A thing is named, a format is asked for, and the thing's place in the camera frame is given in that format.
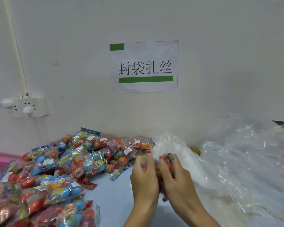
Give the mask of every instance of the sign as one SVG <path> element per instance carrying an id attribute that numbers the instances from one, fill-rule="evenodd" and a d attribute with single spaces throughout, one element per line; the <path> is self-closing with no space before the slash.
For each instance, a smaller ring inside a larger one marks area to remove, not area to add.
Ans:
<path id="1" fill-rule="evenodd" d="M 179 41 L 110 44 L 113 91 L 177 90 Z"/>

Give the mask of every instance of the green rectangle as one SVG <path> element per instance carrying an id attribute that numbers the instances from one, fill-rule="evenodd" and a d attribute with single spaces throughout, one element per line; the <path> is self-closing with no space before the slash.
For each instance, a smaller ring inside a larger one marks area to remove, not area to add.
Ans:
<path id="1" fill-rule="evenodd" d="M 142 76 L 142 77 L 122 77 L 119 84 L 142 83 L 142 82 L 169 82 L 173 81 L 173 76 Z"/>
<path id="2" fill-rule="evenodd" d="M 111 51 L 124 50 L 124 44 L 109 44 Z"/>

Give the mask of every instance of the person's left hand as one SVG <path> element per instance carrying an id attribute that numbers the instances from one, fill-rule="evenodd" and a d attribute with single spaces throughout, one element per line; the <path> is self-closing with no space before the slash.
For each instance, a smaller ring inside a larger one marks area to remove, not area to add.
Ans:
<path id="1" fill-rule="evenodd" d="M 154 158 L 147 154 L 147 169 L 143 171 L 141 161 L 144 156 L 138 156 L 133 167 L 130 181 L 133 189 L 134 207 L 155 212 L 159 200 L 159 183 L 156 175 Z"/>

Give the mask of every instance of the tabletop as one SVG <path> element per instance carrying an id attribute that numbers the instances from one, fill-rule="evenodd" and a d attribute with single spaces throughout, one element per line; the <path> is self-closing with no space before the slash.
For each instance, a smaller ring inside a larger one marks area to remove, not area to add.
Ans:
<path id="1" fill-rule="evenodd" d="M 88 191 L 86 199 L 94 200 L 100 210 L 99 227 L 122 227 L 133 208 L 133 196 L 130 193 L 130 175 L 132 165 L 114 182 L 105 173 L 98 173 L 90 177 L 92 183 L 98 184 L 93 191 Z M 158 207 L 151 227 L 157 226 L 187 226 L 171 208 L 169 202 L 159 199 Z"/>

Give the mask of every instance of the pile of packaged toys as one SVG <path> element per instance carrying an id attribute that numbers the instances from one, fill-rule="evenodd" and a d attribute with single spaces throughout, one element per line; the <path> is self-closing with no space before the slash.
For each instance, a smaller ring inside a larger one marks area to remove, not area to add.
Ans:
<path id="1" fill-rule="evenodd" d="M 84 194 L 97 186 L 92 175 L 116 180 L 137 155 L 151 152 L 152 139 L 112 139 L 81 128 L 11 161 L 0 177 L 0 226 L 98 226 L 100 207 Z"/>

